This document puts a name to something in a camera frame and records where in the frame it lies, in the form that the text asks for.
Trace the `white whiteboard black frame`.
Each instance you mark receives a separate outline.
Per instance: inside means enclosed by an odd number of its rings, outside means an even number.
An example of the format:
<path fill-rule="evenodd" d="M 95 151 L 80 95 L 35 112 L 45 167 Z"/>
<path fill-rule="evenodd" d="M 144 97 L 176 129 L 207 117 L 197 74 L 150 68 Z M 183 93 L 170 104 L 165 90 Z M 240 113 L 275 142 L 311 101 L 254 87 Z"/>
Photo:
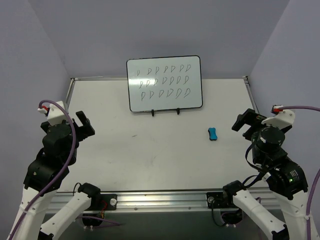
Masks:
<path fill-rule="evenodd" d="M 203 106 L 201 59 L 197 55 L 129 59 L 126 72 L 133 113 Z"/>

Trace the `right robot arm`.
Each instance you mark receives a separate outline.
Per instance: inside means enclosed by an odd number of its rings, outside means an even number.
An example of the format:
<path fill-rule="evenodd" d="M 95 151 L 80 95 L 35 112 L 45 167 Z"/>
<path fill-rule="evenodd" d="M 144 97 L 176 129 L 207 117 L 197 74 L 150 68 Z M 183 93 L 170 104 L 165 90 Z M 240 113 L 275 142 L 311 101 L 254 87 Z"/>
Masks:
<path fill-rule="evenodd" d="M 249 192 L 250 185 L 236 180 L 222 188 L 227 206 L 243 211 L 269 240 L 318 240 L 320 235 L 311 213 L 311 203 L 320 176 L 309 187 L 303 169 L 282 148 L 285 134 L 293 127 L 295 110 L 319 111 L 312 106 L 274 105 L 272 117 L 247 109 L 238 115 L 232 130 L 244 125 L 249 129 L 243 137 L 250 141 L 246 154 L 252 154 L 250 167 L 258 171 L 254 182 L 263 181 L 277 199 L 284 221 L 277 219 Z"/>

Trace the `blue bone-shaped eraser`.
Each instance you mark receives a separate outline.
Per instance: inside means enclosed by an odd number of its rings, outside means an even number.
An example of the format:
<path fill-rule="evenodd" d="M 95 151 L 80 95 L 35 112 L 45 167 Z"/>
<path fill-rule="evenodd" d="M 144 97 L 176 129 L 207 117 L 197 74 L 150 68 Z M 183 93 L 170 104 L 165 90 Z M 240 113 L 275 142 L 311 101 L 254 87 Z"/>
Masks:
<path fill-rule="evenodd" d="M 216 141 L 218 139 L 215 127 L 209 127 L 208 128 L 208 134 L 209 134 L 209 140 L 210 141 Z"/>

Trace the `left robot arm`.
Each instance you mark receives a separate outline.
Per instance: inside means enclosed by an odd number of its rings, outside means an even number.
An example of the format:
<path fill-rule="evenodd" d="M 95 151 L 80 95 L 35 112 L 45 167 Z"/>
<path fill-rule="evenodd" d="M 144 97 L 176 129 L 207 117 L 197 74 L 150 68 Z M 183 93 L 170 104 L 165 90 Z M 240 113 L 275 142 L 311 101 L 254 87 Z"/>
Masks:
<path fill-rule="evenodd" d="M 52 218 L 43 221 L 51 200 L 70 172 L 63 166 L 68 157 L 73 165 L 77 152 L 71 150 L 72 129 L 66 120 L 56 125 L 46 121 L 41 128 L 46 133 L 43 148 L 27 169 L 21 204 L 8 236 L 10 240 L 57 240 L 83 211 L 95 210 L 101 203 L 101 190 L 86 182 Z"/>

